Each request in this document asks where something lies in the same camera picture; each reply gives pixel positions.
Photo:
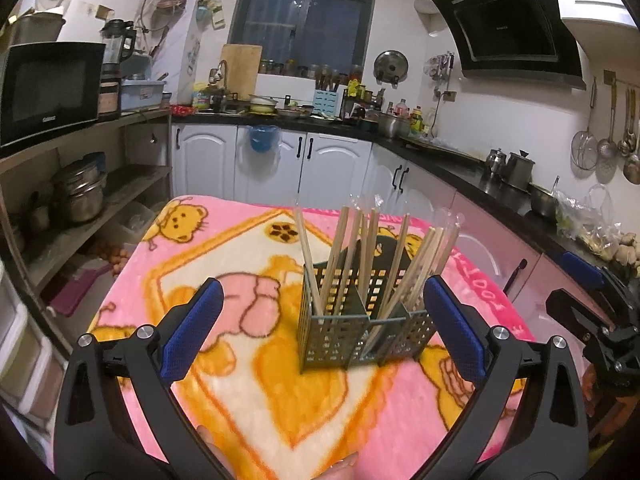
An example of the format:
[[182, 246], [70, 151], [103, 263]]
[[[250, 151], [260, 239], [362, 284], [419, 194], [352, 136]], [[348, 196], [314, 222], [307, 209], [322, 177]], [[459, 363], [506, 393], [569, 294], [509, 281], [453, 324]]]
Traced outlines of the person's left hand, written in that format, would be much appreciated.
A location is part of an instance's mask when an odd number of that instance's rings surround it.
[[[196, 431], [209, 451], [224, 465], [224, 468], [232, 473], [233, 478], [239, 478], [236, 467], [231, 463], [231, 454], [218, 448], [213, 434], [203, 425], [198, 425]], [[285, 479], [355, 479], [358, 458], [357, 452], [349, 454], [323, 470], [313, 470], [311, 466], [303, 466], [300, 460], [280, 460], [276, 471], [278, 474], [284, 474]]]

